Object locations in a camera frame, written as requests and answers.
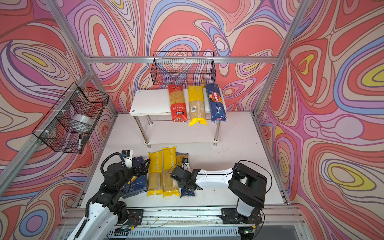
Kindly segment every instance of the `black wire basket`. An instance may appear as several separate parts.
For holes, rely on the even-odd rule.
[[[32,133],[55,152],[82,153],[108,101],[106,93],[77,87],[62,109],[56,110],[53,121],[37,135],[36,128],[46,114]]]
[[[151,77],[153,85],[205,86],[215,83],[212,51],[155,51]]]

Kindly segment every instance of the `blue barilla spaghetti box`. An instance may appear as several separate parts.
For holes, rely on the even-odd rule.
[[[225,121],[227,115],[225,114],[223,99],[220,95],[218,84],[208,83],[205,86],[205,90],[207,91],[209,108],[211,110],[211,121]]]
[[[137,165],[144,162],[143,157],[134,157],[132,159],[133,165]],[[148,178],[147,175],[141,176],[141,177],[133,177],[131,182],[131,188],[129,189],[129,184],[127,184],[125,187],[123,187],[122,191],[122,197],[127,198],[131,196],[138,195],[142,192],[148,192]]]

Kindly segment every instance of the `psychedelic wallpaper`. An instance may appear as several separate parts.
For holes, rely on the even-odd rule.
[[[43,1],[0,2],[0,170],[84,69]],[[103,113],[82,154],[41,145],[0,197],[0,239],[48,239],[75,202],[114,116]]]
[[[314,0],[258,110],[315,239],[384,239],[384,1]]]
[[[276,56],[295,0],[61,2],[90,56],[152,56],[153,51],[212,50],[216,56]],[[251,111],[271,64],[218,64],[216,82],[229,111]],[[93,64],[118,112],[137,89],[154,89],[151,64]]]

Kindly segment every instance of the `white tabletop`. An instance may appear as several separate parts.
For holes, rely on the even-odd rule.
[[[187,108],[187,113],[189,113],[188,89],[183,89],[183,92],[185,106]],[[209,101],[205,88],[203,89],[203,93],[205,113],[210,113]],[[227,109],[221,89],[220,94],[223,99],[224,109]],[[132,116],[171,115],[168,89],[137,90],[129,113]]]

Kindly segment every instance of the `shelf lower board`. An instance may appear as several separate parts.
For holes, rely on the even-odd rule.
[[[149,139],[147,145],[218,142],[214,141],[216,123],[209,120],[207,125],[196,123],[189,126],[187,122],[153,121],[147,126],[146,134]]]

